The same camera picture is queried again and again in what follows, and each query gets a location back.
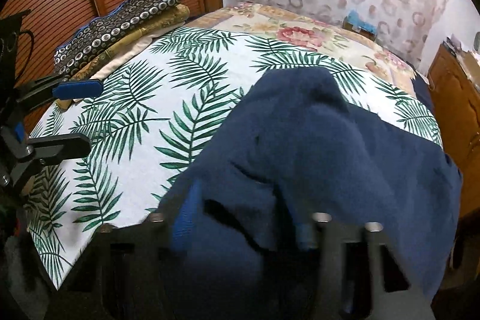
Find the navy blue garment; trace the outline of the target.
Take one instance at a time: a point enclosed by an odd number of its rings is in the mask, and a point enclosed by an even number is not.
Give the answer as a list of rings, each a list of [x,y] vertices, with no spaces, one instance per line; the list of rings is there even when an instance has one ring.
[[[185,254],[200,271],[251,285],[260,259],[298,247],[294,210],[383,225],[426,297],[439,289],[460,210],[461,173],[432,141],[343,98],[322,67],[266,72],[163,203],[202,181]]]

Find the grey patterned folded cloth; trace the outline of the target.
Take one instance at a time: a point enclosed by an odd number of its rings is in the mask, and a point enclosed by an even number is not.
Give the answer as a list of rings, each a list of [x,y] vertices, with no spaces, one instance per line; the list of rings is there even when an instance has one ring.
[[[125,0],[114,11],[92,19],[72,38],[57,47],[54,73],[67,78],[93,60],[121,38],[145,22],[160,16],[182,0]]]

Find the palm leaf print blanket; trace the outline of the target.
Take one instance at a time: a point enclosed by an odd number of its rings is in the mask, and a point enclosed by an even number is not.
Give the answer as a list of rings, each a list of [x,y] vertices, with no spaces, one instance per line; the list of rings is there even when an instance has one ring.
[[[323,67],[343,98],[401,130],[440,144],[439,125],[412,93],[348,60],[244,32],[180,27],[104,81],[103,94],[53,104],[32,136],[80,132],[89,156],[48,166],[34,180],[29,230],[55,287],[97,227],[140,222],[266,71]]]

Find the yellow folded cloth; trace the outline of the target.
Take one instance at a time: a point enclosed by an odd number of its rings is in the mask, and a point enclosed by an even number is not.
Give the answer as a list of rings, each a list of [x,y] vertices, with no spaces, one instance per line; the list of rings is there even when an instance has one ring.
[[[142,52],[156,38],[182,26],[190,16],[190,9],[182,4],[166,10],[160,16],[145,22],[96,56],[66,80],[105,79],[132,57]]]

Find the wooden sideboard cabinet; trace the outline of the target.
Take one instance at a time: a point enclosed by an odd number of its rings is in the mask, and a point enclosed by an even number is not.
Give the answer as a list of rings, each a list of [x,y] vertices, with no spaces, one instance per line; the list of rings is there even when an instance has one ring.
[[[460,216],[479,209],[479,64],[470,52],[454,55],[442,43],[427,74],[444,151],[463,176]]]

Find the floral quilt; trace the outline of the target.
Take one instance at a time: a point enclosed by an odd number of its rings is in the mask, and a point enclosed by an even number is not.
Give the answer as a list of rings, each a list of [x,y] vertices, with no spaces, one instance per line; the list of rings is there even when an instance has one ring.
[[[200,16],[188,25],[246,32],[340,58],[415,96],[415,71],[399,57],[356,32],[278,7],[239,2]]]

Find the blue box at headboard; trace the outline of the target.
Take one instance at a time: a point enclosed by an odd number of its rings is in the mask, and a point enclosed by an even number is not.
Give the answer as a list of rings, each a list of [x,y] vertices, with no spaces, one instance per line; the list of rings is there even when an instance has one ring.
[[[355,10],[351,10],[344,18],[343,29],[356,32],[371,41],[375,41],[377,37],[377,28],[364,21]]]

